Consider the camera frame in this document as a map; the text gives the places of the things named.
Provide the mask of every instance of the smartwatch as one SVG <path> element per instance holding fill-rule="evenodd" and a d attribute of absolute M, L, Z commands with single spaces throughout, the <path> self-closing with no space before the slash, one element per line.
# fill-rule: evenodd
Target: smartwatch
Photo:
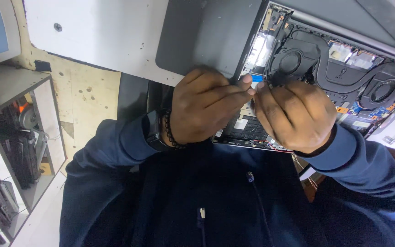
<path fill-rule="evenodd" d="M 159 111 L 152 111 L 147 114 L 149 120 L 149 133 L 146 137 L 146 142 L 158 152 L 168 151 L 173 149 L 162 140 L 162 114 Z"/>

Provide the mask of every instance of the fingernail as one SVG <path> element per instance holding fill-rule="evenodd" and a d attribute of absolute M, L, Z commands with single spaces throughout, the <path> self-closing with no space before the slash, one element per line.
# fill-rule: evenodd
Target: fingernail
<path fill-rule="evenodd" d="M 247 91 L 251 96 L 255 95 L 255 90 L 254 89 L 248 89 Z"/>
<path fill-rule="evenodd" d="M 246 74 L 243 78 L 242 81 L 244 83 L 250 83 L 252 81 L 252 76 L 250 74 Z"/>

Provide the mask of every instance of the hoodie sleeve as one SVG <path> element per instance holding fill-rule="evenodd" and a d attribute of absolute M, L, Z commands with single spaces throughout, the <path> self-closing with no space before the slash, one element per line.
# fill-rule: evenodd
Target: hoodie sleeve
<path fill-rule="evenodd" d="M 335 125 L 334 131 L 326 150 L 304 157 L 329 177 L 313 203 L 326 235 L 340 246 L 360 246 L 367 239 L 370 246 L 373 241 L 395 246 L 395 160 L 385 146 L 364 140 L 353 129 Z"/>
<path fill-rule="evenodd" d="M 104 120 L 66 167 L 60 246 L 80 246 L 101 211 L 123 190 L 123 171 L 156 153 L 147 143 L 146 116 L 129 124 Z"/>

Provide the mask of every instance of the orange object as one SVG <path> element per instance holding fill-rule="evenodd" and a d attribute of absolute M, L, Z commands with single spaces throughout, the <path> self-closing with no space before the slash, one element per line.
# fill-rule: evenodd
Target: orange object
<path fill-rule="evenodd" d="M 394 107 L 395 107 L 395 103 L 392 104 L 390 107 L 388 107 L 387 110 L 388 110 L 388 111 L 392 111 L 392 110 L 394 109 Z"/>
<path fill-rule="evenodd" d="M 348 112 L 348 108 L 338 107 L 336 111 L 339 113 L 346 114 Z"/>
<path fill-rule="evenodd" d="M 27 106 L 29 106 L 29 103 L 25 103 L 23 106 L 19 106 L 19 113 L 21 113 Z"/>

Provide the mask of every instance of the screw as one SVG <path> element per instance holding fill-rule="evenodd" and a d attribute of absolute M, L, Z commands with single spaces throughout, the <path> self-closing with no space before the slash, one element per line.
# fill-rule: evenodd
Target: screw
<path fill-rule="evenodd" d="M 54 29 L 56 29 L 58 32 L 62 32 L 62 26 L 59 23 L 54 24 Z"/>

